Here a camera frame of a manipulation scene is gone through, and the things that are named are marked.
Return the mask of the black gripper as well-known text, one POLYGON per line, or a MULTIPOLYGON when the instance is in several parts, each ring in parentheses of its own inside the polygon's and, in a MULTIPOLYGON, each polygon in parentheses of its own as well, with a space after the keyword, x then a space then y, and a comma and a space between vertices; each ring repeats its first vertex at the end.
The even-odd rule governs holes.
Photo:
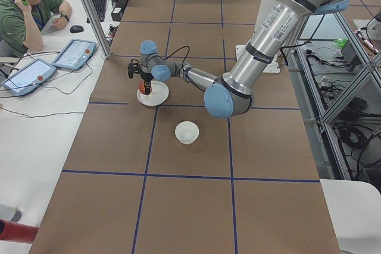
POLYGON ((144 94, 149 95, 151 93, 151 80, 152 80, 152 74, 151 73, 146 73, 146 72, 141 72, 140 73, 141 78, 144 81, 144 94))

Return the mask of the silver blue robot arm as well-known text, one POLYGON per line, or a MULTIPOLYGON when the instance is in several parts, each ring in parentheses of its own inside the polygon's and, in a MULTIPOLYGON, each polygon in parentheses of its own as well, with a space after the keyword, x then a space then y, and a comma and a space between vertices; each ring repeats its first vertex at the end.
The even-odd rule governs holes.
POLYGON ((140 45, 140 64, 136 70, 142 78, 139 91, 149 95, 152 80, 164 82, 179 77, 204 91, 204 105, 215 118, 230 118, 246 113, 253 104, 252 86, 281 49, 295 26, 309 15, 343 11, 349 0, 276 0, 260 27, 241 52, 236 64, 221 77, 214 76, 187 62, 162 59, 155 42, 140 45))

